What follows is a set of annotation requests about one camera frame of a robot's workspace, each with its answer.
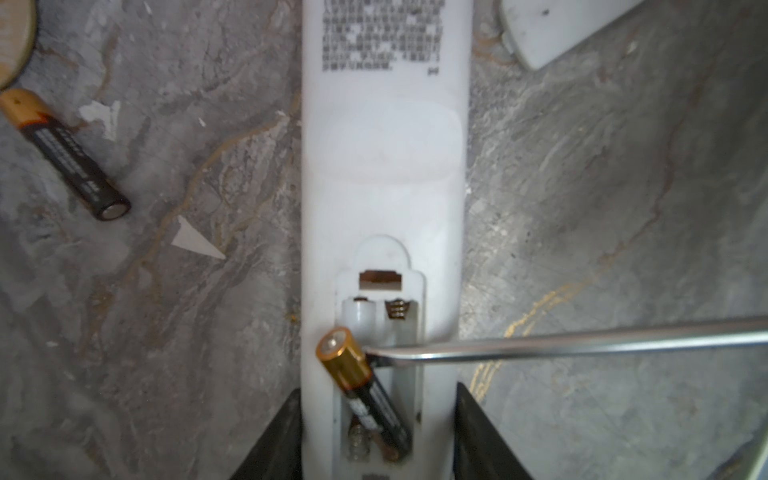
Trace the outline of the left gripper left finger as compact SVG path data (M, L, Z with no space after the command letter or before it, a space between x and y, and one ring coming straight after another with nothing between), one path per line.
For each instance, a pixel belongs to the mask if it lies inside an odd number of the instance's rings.
M302 479L301 390L290 392L231 480Z

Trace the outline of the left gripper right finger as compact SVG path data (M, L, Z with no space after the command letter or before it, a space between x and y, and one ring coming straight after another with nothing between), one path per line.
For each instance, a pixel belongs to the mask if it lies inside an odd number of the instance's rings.
M454 431L455 479L533 479L463 383L457 384Z

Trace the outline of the black gold battery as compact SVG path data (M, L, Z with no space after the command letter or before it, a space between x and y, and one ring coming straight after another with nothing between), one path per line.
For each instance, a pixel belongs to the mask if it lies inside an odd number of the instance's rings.
M363 427L374 435L383 456L403 460L412 448L412 434L383 388L352 332L336 327L316 347L316 357L347 399Z
M37 94L26 89L8 89L1 94L1 111L97 220L113 221L130 211L130 200Z

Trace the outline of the orange handled screwdriver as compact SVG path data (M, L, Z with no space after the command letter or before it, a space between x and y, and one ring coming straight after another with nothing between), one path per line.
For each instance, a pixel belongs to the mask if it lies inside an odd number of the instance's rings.
M630 354L767 343L765 316L542 336L364 349L375 367Z

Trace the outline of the white remote control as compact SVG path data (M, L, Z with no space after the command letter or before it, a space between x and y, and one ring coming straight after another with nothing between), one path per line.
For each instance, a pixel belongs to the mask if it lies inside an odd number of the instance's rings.
M457 375L380 369L410 453L353 460L352 411L316 355L348 327L362 345L458 331L473 5L302 5L301 406L307 479L449 479Z

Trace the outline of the white battery cover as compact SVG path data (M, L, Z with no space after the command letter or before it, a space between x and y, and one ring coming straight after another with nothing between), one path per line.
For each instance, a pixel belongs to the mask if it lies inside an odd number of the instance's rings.
M527 69L547 65L641 0L501 0L502 43Z

